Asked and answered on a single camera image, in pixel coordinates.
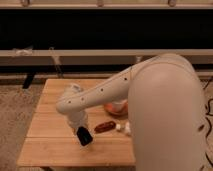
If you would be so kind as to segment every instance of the wooden table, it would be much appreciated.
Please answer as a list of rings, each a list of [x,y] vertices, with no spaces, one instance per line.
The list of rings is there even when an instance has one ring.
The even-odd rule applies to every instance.
[[[114,120],[125,123],[126,118],[113,118],[102,106],[86,109],[89,129],[94,138],[85,147],[79,144],[66,117],[57,113],[55,104],[64,88],[71,82],[88,89],[103,79],[49,79],[27,133],[18,166],[132,166],[134,156],[131,138],[115,130],[95,134],[94,127]]]

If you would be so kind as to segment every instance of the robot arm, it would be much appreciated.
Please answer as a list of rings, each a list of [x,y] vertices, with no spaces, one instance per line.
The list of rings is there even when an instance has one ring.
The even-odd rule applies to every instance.
[[[138,171],[195,171],[205,165],[205,101],[191,64],[164,54],[136,64],[96,87],[65,90],[57,110],[83,124],[87,107],[128,98]]]

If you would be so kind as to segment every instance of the black wall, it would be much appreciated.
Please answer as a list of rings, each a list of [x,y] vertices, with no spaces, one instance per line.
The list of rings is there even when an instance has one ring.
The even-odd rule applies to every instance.
[[[0,10],[0,49],[213,48],[213,10]]]

